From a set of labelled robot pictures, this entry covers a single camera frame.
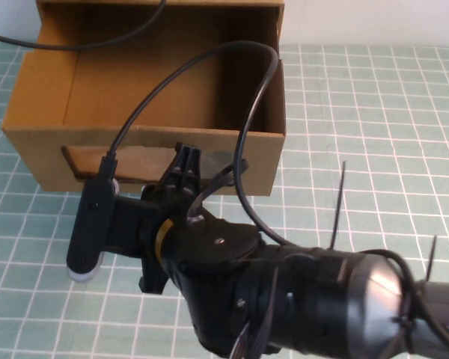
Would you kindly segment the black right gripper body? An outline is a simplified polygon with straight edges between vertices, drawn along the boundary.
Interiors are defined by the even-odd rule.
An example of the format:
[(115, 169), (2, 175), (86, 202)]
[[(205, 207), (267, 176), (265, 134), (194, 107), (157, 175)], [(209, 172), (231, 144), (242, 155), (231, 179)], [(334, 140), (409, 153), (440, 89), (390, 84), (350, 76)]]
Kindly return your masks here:
[(191, 221), (189, 208), (201, 192), (201, 184), (158, 184), (146, 187), (141, 195), (138, 243), (142, 251), (140, 290), (161, 295), (169, 275), (161, 264), (161, 245), (165, 232), (177, 225), (186, 227)]

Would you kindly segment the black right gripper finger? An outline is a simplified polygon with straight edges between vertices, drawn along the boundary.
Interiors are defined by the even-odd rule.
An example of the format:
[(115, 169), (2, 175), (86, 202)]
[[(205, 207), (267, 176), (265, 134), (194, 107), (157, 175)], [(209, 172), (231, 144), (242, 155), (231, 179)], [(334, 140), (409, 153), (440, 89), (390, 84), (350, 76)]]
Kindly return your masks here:
[(177, 143), (175, 152), (175, 157), (163, 175), (163, 186), (166, 189), (174, 190), (181, 194), (190, 194), (190, 190), (186, 186), (191, 161), (191, 150), (188, 146)]
[(189, 189), (194, 194), (201, 190), (201, 150), (191, 147), (189, 153)]

